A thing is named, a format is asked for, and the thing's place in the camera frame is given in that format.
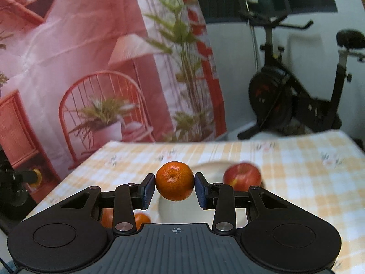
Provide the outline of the orange mandarin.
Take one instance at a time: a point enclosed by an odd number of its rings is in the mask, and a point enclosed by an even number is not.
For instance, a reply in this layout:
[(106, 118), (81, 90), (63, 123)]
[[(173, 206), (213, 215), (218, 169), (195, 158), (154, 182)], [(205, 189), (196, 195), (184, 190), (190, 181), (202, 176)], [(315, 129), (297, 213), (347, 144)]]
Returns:
[(100, 218), (100, 223), (105, 228), (112, 228), (113, 227), (113, 208), (104, 208), (102, 210), (102, 216)]
[(144, 224), (151, 223), (150, 217), (145, 213), (135, 213), (134, 218), (137, 230), (139, 230)]
[(194, 188), (192, 169), (183, 162), (170, 161), (156, 172), (155, 184), (162, 197), (173, 202), (186, 200)]

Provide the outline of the red apple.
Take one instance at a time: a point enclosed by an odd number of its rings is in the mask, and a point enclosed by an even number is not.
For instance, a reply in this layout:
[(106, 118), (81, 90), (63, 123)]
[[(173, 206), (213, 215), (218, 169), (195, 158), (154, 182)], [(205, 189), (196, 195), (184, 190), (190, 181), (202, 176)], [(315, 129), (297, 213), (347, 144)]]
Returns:
[(223, 175), (223, 183), (235, 191), (247, 192), (250, 186), (260, 186), (262, 175), (258, 167), (251, 163), (239, 163), (229, 167)]

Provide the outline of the orange plaid tablecloth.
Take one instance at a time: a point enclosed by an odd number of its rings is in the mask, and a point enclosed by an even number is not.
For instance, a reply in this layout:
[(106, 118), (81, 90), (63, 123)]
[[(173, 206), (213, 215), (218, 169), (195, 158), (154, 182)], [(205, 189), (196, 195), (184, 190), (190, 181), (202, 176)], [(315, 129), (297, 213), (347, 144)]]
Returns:
[(35, 208), (38, 213), (88, 186), (113, 190), (141, 182), (169, 161), (218, 176), (248, 161), (266, 189), (331, 223), (341, 235), (336, 273), (364, 272), (364, 153), (342, 131), (298, 137), (190, 144), (110, 142), (86, 159)]

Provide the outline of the black exercise bike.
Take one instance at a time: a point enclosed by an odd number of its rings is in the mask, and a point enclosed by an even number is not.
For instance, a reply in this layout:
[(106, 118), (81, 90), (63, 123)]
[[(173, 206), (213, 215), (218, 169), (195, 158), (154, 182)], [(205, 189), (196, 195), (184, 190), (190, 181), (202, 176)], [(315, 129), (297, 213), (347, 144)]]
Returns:
[[(240, 17), (248, 22), (249, 15), (240, 11)], [(262, 131), (273, 131), (288, 125), (292, 119), (299, 121), (313, 132), (340, 129), (342, 121), (338, 107), (345, 82), (351, 82), (352, 75), (347, 73), (347, 58), (355, 57), (364, 62), (364, 34), (354, 29), (340, 30), (336, 34), (339, 46), (339, 60), (336, 67), (334, 87), (330, 100), (313, 98), (302, 86), (296, 76), (282, 63), (282, 57), (274, 56), (272, 39), (277, 27), (306, 30), (313, 25), (286, 24), (287, 15), (272, 20), (253, 13), (253, 26), (265, 30), (265, 43), (260, 46), (264, 52), (264, 65), (249, 82), (249, 101), (256, 115), (256, 123), (240, 132), (237, 137), (246, 140)]]

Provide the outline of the red printed backdrop curtain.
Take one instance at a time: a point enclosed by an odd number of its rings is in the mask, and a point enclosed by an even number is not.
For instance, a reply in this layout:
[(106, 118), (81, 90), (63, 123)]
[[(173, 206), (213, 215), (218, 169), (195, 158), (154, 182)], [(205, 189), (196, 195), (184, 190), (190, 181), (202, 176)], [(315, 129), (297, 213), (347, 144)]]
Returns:
[(226, 131), (198, 0), (1, 0), (1, 146), (34, 201), (111, 140)]

